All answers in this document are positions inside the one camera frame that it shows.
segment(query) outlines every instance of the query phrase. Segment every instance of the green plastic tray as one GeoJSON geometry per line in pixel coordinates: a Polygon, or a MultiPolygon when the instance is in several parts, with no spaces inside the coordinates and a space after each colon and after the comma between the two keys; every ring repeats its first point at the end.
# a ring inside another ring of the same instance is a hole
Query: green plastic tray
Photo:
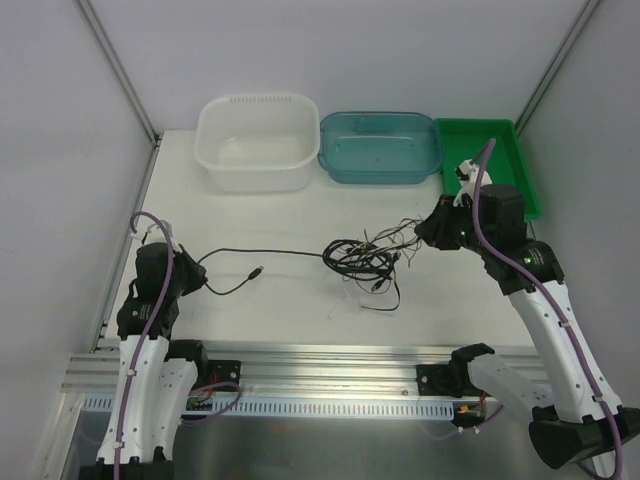
{"type": "Polygon", "coordinates": [[[515,185],[520,189],[525,200],[526,220],[540,217],[538,198],[511,120],[439,118],[437,122],[444,149],[442,178],[445,193],[458,193],[458,165],[463,160],[473,158],[490,138],[495,138],[496,146],[487,168],[491,180],[493,183],[515,185]]]}

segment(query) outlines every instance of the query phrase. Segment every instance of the tangled wires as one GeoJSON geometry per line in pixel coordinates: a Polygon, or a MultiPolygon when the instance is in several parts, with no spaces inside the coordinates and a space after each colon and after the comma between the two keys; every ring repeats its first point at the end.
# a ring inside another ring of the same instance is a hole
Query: tangled wires
{"type": "MultiPolygon", "coordinates": [[[[297,250],[276,249],[241,249],[219,248],[205,254],[198,263],[222,252],[230,253],[274,253],[285,255],[301,255],[321,258],[330,270],[340,274],[345,281],[353,280],[363,291],[372,294],[386,293],[393,285],[397,302],[392,308],[366,307],[368,310],[391,312],[400,306],[400,287],[396,279],[396,263],[404,256],[407,265],[411,266],[411,260],[422,246],[422,241],[414,233],[414,228],[421,219],[404,218],[395,227],[382,230],[369,239],[367,231],[364,231],[364,240],[338,239],[332,241],[322,254],[303,252],[297,250]]],[[[247,282],[255,279],[262,273],[263,267],[254,269],[239,285],[226,292],[214,290],[209,284],[205,286],[215,295],[229,295],[239,290],[247,282]]]]}

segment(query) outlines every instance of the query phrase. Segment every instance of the metal frame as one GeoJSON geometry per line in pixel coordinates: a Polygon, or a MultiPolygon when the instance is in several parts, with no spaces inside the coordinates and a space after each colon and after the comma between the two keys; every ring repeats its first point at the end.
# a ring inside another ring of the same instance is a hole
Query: metal frame
{"type": "MultiPolygon", "coordinates": [[[[256,345],[205,342],[210,359],[242,362],[242,386],[250,395],[296,398],[393,400],[417,398],[418,364],[446,363],[457,347],[256,345]]],[[[533,348],[503,348],[504,361],[529,380],[546,384],[533,348]]],[[[116,347],[76,354],[63,392],[112,393],[118,380],[116,347]]]]}
{"type": "Polygon", "coordinates": [[[582,8],[578,12],[578,15],[576,15],[576,18],[571,23],[569,30],[553,54],[549,65],[542,74],[542,77],[538,81],[536,88],[533,90],[524,110],[522,110],[522,113],[516,122],[516,132],[518,135],[520,135],[525,129],[529,120],[531,120],[531,117],[538,109],[538,106],[542,103],[542,100],[549,91],[551,84],[558,76],[558,72],[560,72],[560,69],[565,64],[567,58],[573,51],[573,48],[576,46],[576,43],[584,33],[586,26],[604,2],[605,0],[586,0],[582,5],[582,8]]]}
{"type": "MultiPolygon", "coordinates": [[[[149,188],[149,183],[151,182],[153,167],[155,166],[156,159],[158,158],[158,152],[160,150],[161,142],[162,138],[158,140],[157,144],[151,149],[151,152],[149,152],[149,158],[147,159],[144,173],[142,175],[142,178],[140,179],[138,194],[133,201],[133,205],[130,209],[130,214],[133,214],[133,212],[142,208],[144,197],[147,194],[147,189],[149,188]]],[[[113,265],[113,269],[110,273],[109,286],[100,304],[99,316],[94,320],[94,328],[91,333],[90,342],[91,352],[93,352],[98,347],[98,342],[103,336],[104,331],[106,330],[106,326],[109,324],[111,310],[113,309],[113,304],[116,301],[116,294],[118,293],[118,285],[120,284],[120,279],[122,278],[122,273],[124,272],[124,267],[127,263],[127,255],[129,253],[129,249],[131,248],[132,242],[133,237],[131,237],[129,233],[129,225],[127,224],[121,236],[117,260],[113,265]]]]}
{"type": "Polygon", "coordinates": [[[96,40],[98,48],[104,55],[107,64],[115,75],[124,96],[129,102],[129,106],[135,113],[136,118],[142,127],[142,130],[151,144],[155,146],[158,143],[160,135],[154,128],[144,105],[142,105],[136,90],[133,88],[129,75],[127,75],[127,71],[124,69],[124,66],[120,61],[120,58],[118,57],[118,54],[109,39],[109,35],[107,35],[107,32],[100,21],[100,17],[98,17],[96,10],[91,3],[91,0],[74,0],[74,3],[78,7],[85,23],[89,27],[89,30],[91,31],[93,38],[96,40]]]}

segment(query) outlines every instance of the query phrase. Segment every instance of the black mounting bracket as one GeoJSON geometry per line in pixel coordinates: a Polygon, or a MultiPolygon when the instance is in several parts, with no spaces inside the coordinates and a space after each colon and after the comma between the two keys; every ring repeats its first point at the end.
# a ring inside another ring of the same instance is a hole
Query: black mounting bracket
{"type": "Polygon", "coordinates": [[[482,396],[482,390],[473,385],[466,385],[461,391],[454,390],[453,387],[443,388],[444,385],[449,384],[450,375],[451,371],[447,363],[416,365],[418,395],[421,397],[447,395],[456,398],[482,396]]]}
{"type": "MultiPolygon", "coordinates": [[[[242,362],[239,360],[209,360],[207,362],[207,376],[198,379],[194,388],[206,387],[213,383],[231,382],[240,385],[242,362]]],[[[233,387],[217,388],[218,392],[235,392],[233,387]]]]}

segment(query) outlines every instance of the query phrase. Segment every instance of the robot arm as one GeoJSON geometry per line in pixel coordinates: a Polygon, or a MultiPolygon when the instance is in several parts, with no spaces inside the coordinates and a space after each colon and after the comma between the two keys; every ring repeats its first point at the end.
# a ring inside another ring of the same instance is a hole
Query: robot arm
{"type": "MultiPolygon", "coordinates": [[[[463,189],[477,178],[477,167],[464,163],[457,172],[463,189]]],[[[440,250],[467,248],[478,253],[485,270],[525,322],[548,374],[551,389],[543,388],[510,369],[486,345],[453,352],[447,385],[474,386],[497,398],[529,425],[529,434],[541,459],[552,468],[613,450],[606,404],[614,413],[622,443],[640,432],[640,410],[623,407],[600,371],[569,302],[564,274],[549,245],[526,235],[524,199],[509,185],[483,179],[479,220],[491,245],[532,273],[565,313],[557,315],[541,291],[512,266],[487,251],[473,227],[467,188],[461,196],[442,195],[433,213],[416,227],[416,234],[440,250]],[[575,335],[576,348],[569,335],[575,335]],[[602,392],[596,397],[585,374],[586,364],[602,392]]]]}
{"type": "Polygon", "coordinates": [[[174,478],[173,440],[189,392],[198,380],[208,383],[207,355],[202,342],[171,340],[171,329],[179,313],[178,299],[207,281],[204,267],[179,245],[172,245],[173,270],[167,293],[144,336],[135,370],[131,367],[167,272],[167,243],[158,233],[157,228],[148,230],[143,239],[145,244],[137,251],[136,279],[117,316],[121,341],[115,403],[97,463],[82,467],[81,480],[113,479],[116,451],[120,453],[119,470],[125,479],[174,478]],[[134,380],[127,386],[130,377],[134,380]],[[116,430],[127,388],[128,401],[118,441],[116,430]]]}

